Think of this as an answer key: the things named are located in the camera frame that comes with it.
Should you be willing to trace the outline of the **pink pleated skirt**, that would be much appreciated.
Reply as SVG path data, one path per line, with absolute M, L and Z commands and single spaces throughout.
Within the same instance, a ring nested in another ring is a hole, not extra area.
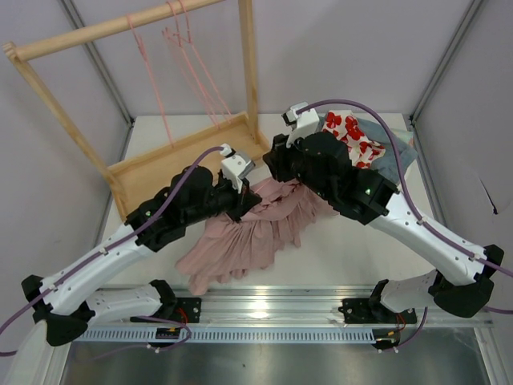
M 188 276 L 190 293 L 200 296 L 212 282 L 228 283 L 269 268 L 278 250 L 287 244 L 301 246 L 300 235 L 307 226 L 337 214 L 297 180 L 273 180 L 256 193 L 262 202 L 240 222 L 226 214 L 206 220 L 199 240 L 175 264 Z

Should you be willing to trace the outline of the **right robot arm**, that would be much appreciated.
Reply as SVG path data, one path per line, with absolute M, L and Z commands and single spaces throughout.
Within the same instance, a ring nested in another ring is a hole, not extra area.
M 471 318 L 490 301 L 491 263 L 504 252 L 496 245 L 472 245 L 437 221 L 419 220 L 404 193 L 378 172 L 354 167 L 345 144 L 316 132 L 296 144 L 279 134 L 263 160 L 275 180 L 298 180 L 341 216 L 379 230 L 428 261 L 434 270 L 402 281 L 381 280 L 369 299 L 376 318 L 387 312 L 436 305 Z

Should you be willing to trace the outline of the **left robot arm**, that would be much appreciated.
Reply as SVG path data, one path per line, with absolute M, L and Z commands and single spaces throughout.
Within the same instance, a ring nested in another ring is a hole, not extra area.
M 190 225 L 221 214 L 240 220 L 261 202 L 249 187 L 251 170 L 224 166 L 213 175 L 203 166 L 185 168 L 78 261 L 46 278 L 25 278 L 23 292 L 34 308 L 34 321 L 46 325 L 47 342 L 53 347 L 68 344 L 97 322 L 172 318 L 177 298 L 165 280 L 131 290 L 100 288 L 130 265 L 182 238 Z

